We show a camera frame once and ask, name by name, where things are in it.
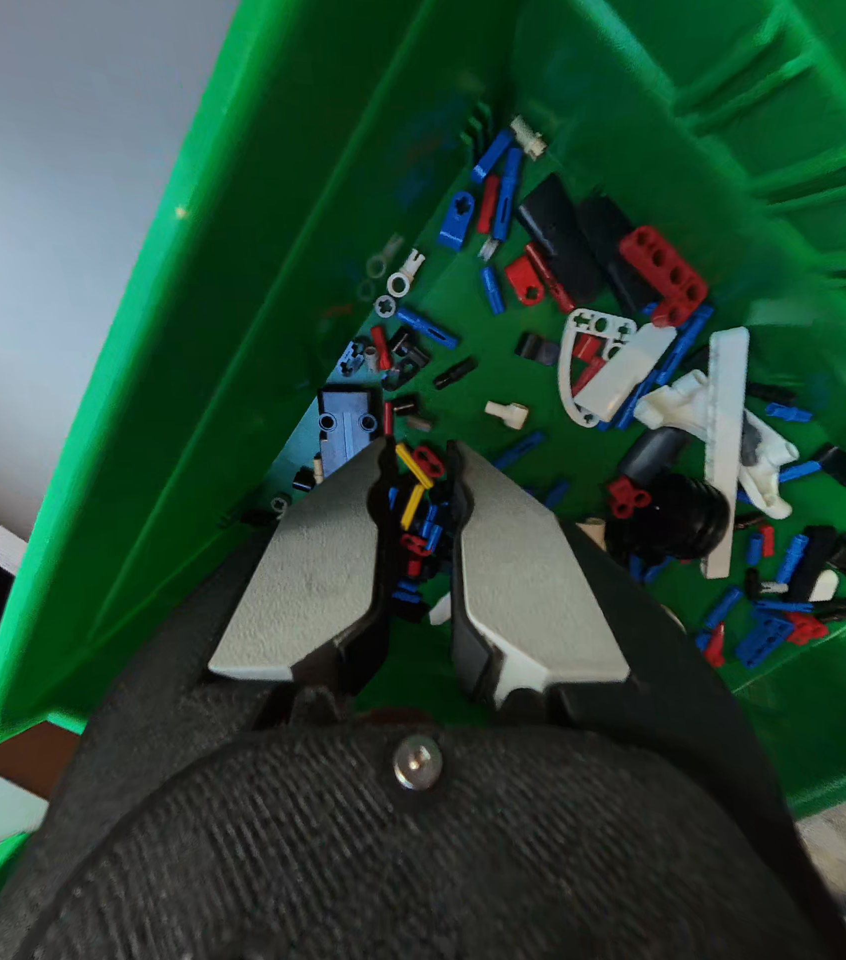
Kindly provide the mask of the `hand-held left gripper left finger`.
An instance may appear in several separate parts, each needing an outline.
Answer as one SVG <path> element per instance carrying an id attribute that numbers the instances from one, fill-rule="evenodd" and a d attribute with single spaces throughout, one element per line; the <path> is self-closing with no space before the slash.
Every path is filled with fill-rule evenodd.
<path id="1" fill-rule="evenodd" d="M 389 646 L 393 441 L 373 440 L 288 509 L 210 660 L 216 676 L 357 694 Z"/>

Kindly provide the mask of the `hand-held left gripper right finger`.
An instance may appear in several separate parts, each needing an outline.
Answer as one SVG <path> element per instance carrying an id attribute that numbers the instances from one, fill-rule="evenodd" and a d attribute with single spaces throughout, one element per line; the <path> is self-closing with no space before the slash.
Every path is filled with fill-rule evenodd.
<path id="1" fill-rule="evenodd" d="M 620 685 L 628 663 L 556 515 L 452 440 L 453 664 L 494 711 L 513 694 Z"/>

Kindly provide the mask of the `green plastic storage bin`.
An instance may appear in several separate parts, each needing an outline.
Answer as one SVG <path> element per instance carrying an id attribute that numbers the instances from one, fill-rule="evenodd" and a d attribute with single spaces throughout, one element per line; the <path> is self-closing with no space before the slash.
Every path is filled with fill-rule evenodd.
<path id="1" fill-rule="evenodd" d="M 799 462 L 846 455 L 846 2 L 243 2 L 69 431 L 0 623 L 0 743 L 44 721 L 80 734 L 165 617 L 289 493 L 318 434 L 290 440 L 369 320 L 386 274 L 427 258 L 408 390 L 435 444 L 488 459 L 482 413 L 526 404 L 546 440 L 508 475 L 563 518 L 600 506 L 638 436 L 567 419 L 550 298 L 489 312 L 475 232 L 435 243 L 481 151 L 523 115 L 578 201 L 611 198 L 710 286 L 701 337 L 748 326 L 751 370 L 795 390 L 776 423 Z M 846 535 L 846 487 L 784 486 L 806 526 Z"/>

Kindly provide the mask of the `pile of small toy bricks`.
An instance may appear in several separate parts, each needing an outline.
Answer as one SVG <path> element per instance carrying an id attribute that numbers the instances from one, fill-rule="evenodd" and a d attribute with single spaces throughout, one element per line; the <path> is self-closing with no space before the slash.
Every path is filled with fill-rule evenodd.
<path id="1" fill-rule="evenodd" d="M 396 436 L 432 478 L 414 522 L 403 532 L 406 573 L 398 582 L 394 603 L 400 613 L 418 618 L 424 611 L 419 583 L 436 573 L 438 561 L 450 559 L 454 521 L 450 519 L 449 482 L 440 440 L 449 438 L 452 415 L 463 418 L 467 439 L 488 446 L 494 467 L 506 473 L 536 450 L 554 454 L 556 483 L 542 497 L 546 508 L 557 511 L 573 482 L 570 467 L 579 467 L 605 506 L 592 524 L 605 530 L 610 519 L 628 519 L 650 500 L 649 483 L 658 475 L 675 472 L 705 480 L 706 407 L 708 399 L 709 324 L 715 306 L 707 297 L 680 328 L 656 326 L 652 313 L 625 316 L 605 280 L 601 295 L 587 306 L 575 306 L 555 279 L 540 248 L 531 241 L 516 217 L 522 198 L 525 158 L 536 159 L 546 143 L 532 138 L 522 117 L 498 133 L 471 175 L 472 186 L 457 191 L 440 225 L 437 242 L 459 253 L 469 234 L 484 242 L 478 260 L 466 263 L 465 279 L 480 282 L 477 339 L 465 342 L 440 323 L 433 324 L 406 298 L 424 254 L 414 249 L 404 265 L 393 271 L 386 291 L 376 300 L 377 323 L 347 346 L 337 365 L 338 374 L 324 388 L 350 387 L 378 392 L 381 436 Z M 607 425 L 585 428 L 572 422 L 560 401 L 557 360 L 563 327 L 576 308 L 589 308 L 635 320 L 639 329 L 577 396 L 578 402 Z M 443 434 L 431 438 L 425 412 L 412 386 L 431 359 L 432 349 L 474 347 L 476 355 L 462 356 L 432 379 L 424 400 L 473 372 L 489 387 L 489 374 L 503 373 L 501 384 L 489 389 L 481 419 L 476 419 L 478 394 L 456 389 L 438 402 L 437 427 Z M 740 582 L 731 583 L 701 623 L 696 642 L 707 661 L 724 664 L 726 620 L 747 597 L 753 627 L 740 641 L 735 657 L 749 670 L 757 669 L 785 642 L 805 646 L 826 637 L 834 625 L 846 622 L 846 530 L 832 525 L 809 525 L 789 542 L 776 546 L 780 522 L 790 516 L 789 502 L 780 486 L 796 478 L 825 473 L 846 487 L 846 451 L 825 445 L 806 460 L 765 419 L 808 423 L 813 413 L 800 408 L 798 394 L 788 386 L 746 380 L 741 463 L 734 531 L 748 531 Z M 765 416 L 755 414 L 751 401 L 765 405 Z M 389 507 L 401 516 L 412 487 L 417 484 L 402 465 L 405 477 L 389 490 Z M 293 487 L 311 491 L 322 480 L 319 452 L 312 465 L 300 465 Z M 605 543 L 605 533 L 599 544 Z M 655 581 L 667 564 L 688 565 L 700 560 L 672 558 L 646 567 L 638 558 L 627 566 L 638 584 Z M 734 576 L 731 561 L 730 577 Z"/>

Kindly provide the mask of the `blue grey holed plate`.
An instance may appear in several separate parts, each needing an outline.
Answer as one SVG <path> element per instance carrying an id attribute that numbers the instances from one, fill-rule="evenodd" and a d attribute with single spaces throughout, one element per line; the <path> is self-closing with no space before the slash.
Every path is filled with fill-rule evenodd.
<path id="1" fill-rule="evenodd" d="M 322 476 L 328 479 L 381 434 L 381 406 L 372 389 L 330 387 L 317 394 Z"/>

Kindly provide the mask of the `black ribbed rubber piece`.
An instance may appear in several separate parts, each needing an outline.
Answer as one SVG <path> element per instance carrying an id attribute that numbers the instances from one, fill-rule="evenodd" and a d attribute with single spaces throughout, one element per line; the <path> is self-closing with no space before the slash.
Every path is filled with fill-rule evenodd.
<path id="1" fill-rule="evenodd" d="M 647 492 L 646 506 L 606 525 L 607 552 L 625 567 L 634 557 L 647 568 L 667 559 L 702 560 L 731 527 L 728 499 L 702 479 L 668 471 L 656 476 Z"/>

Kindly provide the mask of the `long white panel piece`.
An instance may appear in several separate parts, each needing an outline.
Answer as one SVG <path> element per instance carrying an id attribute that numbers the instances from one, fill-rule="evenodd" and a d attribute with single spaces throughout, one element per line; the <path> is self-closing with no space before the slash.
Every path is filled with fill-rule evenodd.
<path id="1" fill-rule="evenodd" d="M 721 494 L 728 519 L 724 532 L 701 563 L 707 580 L 725 579 L 731 569 L 749 347 L 746 327 L 717 331 L 709 342 L 705 480 Z"/>

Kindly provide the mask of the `red angled holed beam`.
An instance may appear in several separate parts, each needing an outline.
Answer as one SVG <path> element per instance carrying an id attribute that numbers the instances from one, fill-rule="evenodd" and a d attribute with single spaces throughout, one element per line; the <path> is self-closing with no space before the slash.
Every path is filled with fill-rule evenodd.
<path id="1" fill-rule="evenodd" d="M 641 225 L 621 237 L 621 257 L 658 294 L 652 313 L 657 327 L 681 328 L 709 294 L 703 277 L 652 225 Z"/>

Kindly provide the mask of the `black curved panel piece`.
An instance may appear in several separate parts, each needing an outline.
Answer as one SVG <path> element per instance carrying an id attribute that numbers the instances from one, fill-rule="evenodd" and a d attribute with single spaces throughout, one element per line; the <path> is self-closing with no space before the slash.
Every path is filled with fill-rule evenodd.
<path id="1" fill-rule="evenodd" d="M 516 217 L 573 304 L 593 303 L 604 289 L 604 274 L 560 175 L 550 172 L 529 191 Z"/>
<path id="2" fill-rule="evenodd" d="M 620 252 L 621 240 L 632 233 L 634 225 L 618 205 L 596 190 L 577 205 L 576 215 L 622 314 L 643 314 L 647 306 L 656 304 L 657 292 Z"/>

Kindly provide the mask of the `white curved frame piece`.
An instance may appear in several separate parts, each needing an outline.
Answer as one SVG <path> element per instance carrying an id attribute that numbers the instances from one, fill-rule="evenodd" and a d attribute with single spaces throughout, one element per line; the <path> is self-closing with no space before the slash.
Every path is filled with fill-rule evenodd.
<path id="1" fill-rule="evenodd" d="M 557 360 L 557 388 L 563 408 L 573 423 L 585 428 L 608 428 L 578 402 L 577 396 L 638 329 L 638 323 L 632 318 L 589 308 L 576 308 L 568 314 Z"/>

